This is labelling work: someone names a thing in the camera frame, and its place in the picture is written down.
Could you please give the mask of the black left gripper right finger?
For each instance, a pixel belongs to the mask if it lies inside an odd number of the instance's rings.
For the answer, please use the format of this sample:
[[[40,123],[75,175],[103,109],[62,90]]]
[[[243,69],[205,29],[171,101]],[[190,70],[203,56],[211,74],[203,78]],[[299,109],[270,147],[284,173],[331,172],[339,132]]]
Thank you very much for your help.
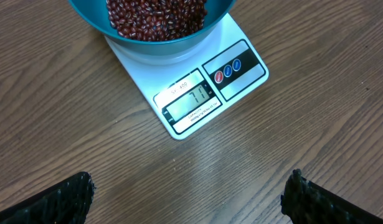
[[[289,176],[280,197],[282,214],[293,224],[383,224],[383,219],[302,176]]]

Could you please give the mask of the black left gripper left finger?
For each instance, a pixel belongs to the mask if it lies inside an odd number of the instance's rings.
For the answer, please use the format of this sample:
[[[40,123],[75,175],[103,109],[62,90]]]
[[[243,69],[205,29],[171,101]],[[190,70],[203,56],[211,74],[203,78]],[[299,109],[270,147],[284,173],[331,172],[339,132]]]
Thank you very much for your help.
[[[88,172],[79,172],[0,212],[0,224],[84,224],[95,185]]]

